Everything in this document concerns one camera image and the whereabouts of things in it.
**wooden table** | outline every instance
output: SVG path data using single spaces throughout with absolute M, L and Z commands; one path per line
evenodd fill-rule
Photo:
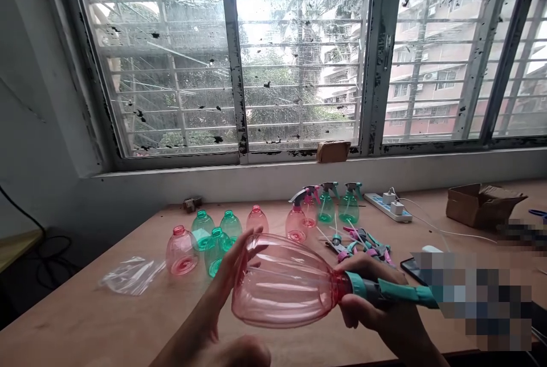
M 528 209 L 547 210 L 547 181 L 509 183 L 505 187 L 530 196 L 516 206 L 513 217 L 538 223 L 539 218 L 528 214 Z M 494 237 L 446 218 L 446 194 L 444 189 L 404 196 L 420 203 L 443 230 Z M 444 250 L 440 236 L 431 233 L 429 227 L 420 221 L 398 224 L 375 207 L 364 204 L 367 206 L 361 208 L 360 225 L 381 242 L 392 246 L 391 257 L 396 263 L 427 244 Z M 227 209 L 232 209 L 244 222 L 251 206 L 252 203 L 208 204 L 205 209 L 215 223 L 219 223 Z M 283 234 L 290 205 L 287 202 L 263 202 L 261 206 L 268 217 L 271 232 Z M 418 208 L 407 206 L 411 213 L 425 218 Z M 191 226 L 194 216 L 187 215 L 179 206 L 163 209 L 26 312 L 0 332 L 0 365 L 147 366 L 188 316 L 209 284 L 203 260 L 181 278 L 161 272 L 139 297 L 113 293 L 99 287 L 98 282 L 131 256 L 163 257 L 173 227 L 180 224 Z M 446 238 L 451 250 L 457 252 L 507 249 L 480 239 L 450 235 Z M 312 247 L 330 264 L 336 263 L 334 254 L 323 247 L 322 242 L 316 239 L 312 242 Z M 534 260 L 536 266 L 547 268 L 544 258 Z M 532 298 L 543 307 L 547 307 L 545 277 L 539 272 L 532 275 Z M 441 312 L 424 308 L 419 311 L 429 335 L 442 353 L 475 349 L 468 338 L 454 330 L 453 321 L 446 320 Z M 232 340 L 243 334 L 262 337 L 272 352 L 273 366 L 343 366 L 395 358 L 375 332 L 363 327 L 346 329 L 337 308 L 313 325 L 279 331 L 246 326 L 232 315 L 228 301 L 219 318 L 219 333 L 221 340 Z

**pixelated blur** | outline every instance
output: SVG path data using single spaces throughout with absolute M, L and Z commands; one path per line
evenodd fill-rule
M 532 289 L 509 254 L 412 255 L 444 317 L 480 350 L 531 350 Z

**scissors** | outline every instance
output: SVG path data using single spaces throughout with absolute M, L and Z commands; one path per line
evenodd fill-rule
M 535 216 L 540 216 L 543 219 L 543 224 L 547 225 L 547 212 L 544 212 L 543 210 L 530 209 L 528 210 L 528 213 Z

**window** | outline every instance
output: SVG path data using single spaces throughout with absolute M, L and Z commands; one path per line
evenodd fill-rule
M 79 39 L 89 36 L 90 106 L 107 104 L 111 158 L 130 170 L 166 156 L 180 166 L 313 158 L 326 138 L 350 140 L 357 157 L 547 136 L 544 0 L 452 0 L 448 10 L 462 1 L 461 19 L 439 18 L 440 0 L 70 0 L 66 9 Z M 517 25 L 521 43 L 504 49 Z M 425 112 L 441 134 L 413 126 Z M 398 147 L 406 143 L 417 145 Z
M 456 71 L 439 71 L 437 72 L 437 80 L 455 80 L 456 79 Z M 453 82 L 442 82 L 435 85 L 435 89 L 438 91 L 439 89 L 447 89 L 447 88 L 454 88 L 456 86 Z
M 406 117 L 406 111 L 395 111 L 392 112 L 389 119 L 397 119 L 397 118 L 405 118 Z M 390 126 L 402 126 L 405 124 L 405 121 L 401 120 L 392 120 L 389 122 Z
M 406 48 L 403 48 L 397 52 L 397 62 L 412 62 L 413 60 L 414 55 Z
M 450 107 L 448 106 L 431 108 L 431 116 L 447 116 L 449 112 L 450 112 Z M 431 125 L 445 124 L 445 123 L 448 123 L 448 119 L 445 119 L 445 118 L 431 119 L 429 123 Z
M 405 84 L 395 85 L 393 97 L 407 96 L 409 94 L 409 86 Z

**white wall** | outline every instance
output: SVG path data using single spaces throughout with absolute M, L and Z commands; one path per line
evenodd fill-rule
M 39 221 L 79 240 L 75 248 L 90 257 L 164 205 L 191 195 L 210 202 L 256 201 L 288 199 L 299 187 L 326 180 L 361 181 L 372 191 L 393 185 L 403 191 L 547 176 L 547 150 L 534 149 L 80 178 L 96 161 L 90 158 L 81 169 L 79 156 L 86 154 L 88 145 L 81 134 L 85 115 L 66 111 L 77 93 L 49 2 L 0 2 L 0 76 L 6 83 L 0 81 L 0 183 Z M 77 135 L 81 140 L 75 144 Z M 0 214 L 0 236 L 34 228 L 1 199 Z

